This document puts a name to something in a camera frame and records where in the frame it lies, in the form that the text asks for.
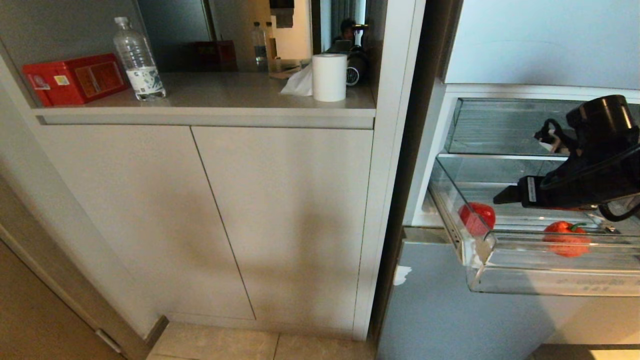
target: door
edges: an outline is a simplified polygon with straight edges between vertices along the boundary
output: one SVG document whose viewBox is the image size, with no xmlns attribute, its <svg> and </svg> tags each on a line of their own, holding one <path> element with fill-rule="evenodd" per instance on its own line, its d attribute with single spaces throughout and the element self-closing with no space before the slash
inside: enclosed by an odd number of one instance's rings
<svg viewBox="0 0 640 360">
<path fill-rule="evenodd" d="M 159 313 L 254 319 L 188 127 L 43 126 L 36 137 Z"/>
<path fill-rule="evenodd" d="M 122 360 L 0 241 L 0 357 Z"/>
<path fill-rule="evenodd" d="M 193 128 L 258 320 L 351 331 L 372 133 Z"/>
</svg>

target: transparent crisper drawer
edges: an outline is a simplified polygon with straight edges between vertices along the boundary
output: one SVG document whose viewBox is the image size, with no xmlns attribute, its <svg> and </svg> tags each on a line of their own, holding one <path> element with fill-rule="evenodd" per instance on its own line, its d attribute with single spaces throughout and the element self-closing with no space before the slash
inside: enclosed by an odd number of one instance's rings
<svg viewBox="0 0 640 360">
<path fill-rule="evenodd" d="M 597 211 L 493 204 L 493 196 L 520 177 L 545 174 L 559 164 L 547 160 L 465 157 L 436 160 L 429 192 L 463 264 L 468 267 L 469 288 L 491 293 L 640 296 L 638 218 L 611 223 Z M 482 220 L 472 226 L 471 232 L 467 229 L 469 221 L 465 226 L 459 214 L 465 206 L 470 209 L 468 202 L 481 202 L 495 210 L 496 224 L 492 230 Z M 562 220 L 585 223 L 582 228 L 588 233 L 544 232 L 546 226 Z"/>
<path fill-rule="evenodd" d="M 553 118 L 568 129 L 566 114 L 584 103 L 569 100 L 460 98 L 449 127 L 445 149 L 457 154 L 519 154 L 549 156 L 533 135 Z M 629 104 L 640 120 L 640 106 Z"/>
</svg>

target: plastic water bottle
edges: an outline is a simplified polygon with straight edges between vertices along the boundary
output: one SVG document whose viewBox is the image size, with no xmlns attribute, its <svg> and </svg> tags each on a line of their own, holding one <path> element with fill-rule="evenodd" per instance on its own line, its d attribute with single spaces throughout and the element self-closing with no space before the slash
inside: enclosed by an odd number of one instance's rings
<svg viewBox="0 0 640 360">
<path fill-rule="evenodd" d="M 267 40 L 265 39 L 264 30 L 260 27 L 260 23 L 257 21 L 253 23 L 251 41 L 253 42 L 255 63 L 258 66 L 258 71 L 269 70 L 267 63 Z"/>
<path fill-rule="evenodd" d="M 147 39 L 131 29 L 127 17 L 117 17 L 115 22 L 120 30 L 113 37 L 113 43 L 138 100 L 166 97 Z"/>
</svg>

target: bell pepper stem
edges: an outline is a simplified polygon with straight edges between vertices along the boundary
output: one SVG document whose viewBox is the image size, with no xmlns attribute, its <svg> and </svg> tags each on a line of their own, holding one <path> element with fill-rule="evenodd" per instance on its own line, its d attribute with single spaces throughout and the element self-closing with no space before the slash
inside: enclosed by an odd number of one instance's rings
<svg viewBox="0 0 640 360">
<path fill-rule="evenodd" d="M 584 226 L 584 225 L 587 225 L 587 223 L 585 223 L 585 222 L 580 222 L 580 223 L 578 223 L 578 224 L 574 224 L 573 226 L 571 226 L 571 227 L 569 228 L 569 230 L 570 230 L 572 233 L 575 233 L 575 231 L 576 231 L 576 229 L 578 229 L 578 227 L 580 227 L 580 226 Z"/>
</svg>

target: refrigerator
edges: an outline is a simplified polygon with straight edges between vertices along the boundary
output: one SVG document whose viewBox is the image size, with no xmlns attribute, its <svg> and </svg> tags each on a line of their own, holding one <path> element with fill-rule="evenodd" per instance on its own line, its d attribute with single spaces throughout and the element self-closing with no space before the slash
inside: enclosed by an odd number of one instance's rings
<svg viewBox="0 0 640 360">
<path fill-rule="evenodd" d="M 638 13 L 635 0 L 427 0 L 376 289 L 378 360 L 640 343 L 639 217 L 493 203 L 567 160 L 533 137 L 545 119 L 567 128 L 576 106 L 620 94 L 640 122 Z M 493 228 L 465 223 L 473 202 L 493 208 Z M 588 243 L 567 256 L 545 235 L 558 221 L 584 224 Z"/>
</svg>

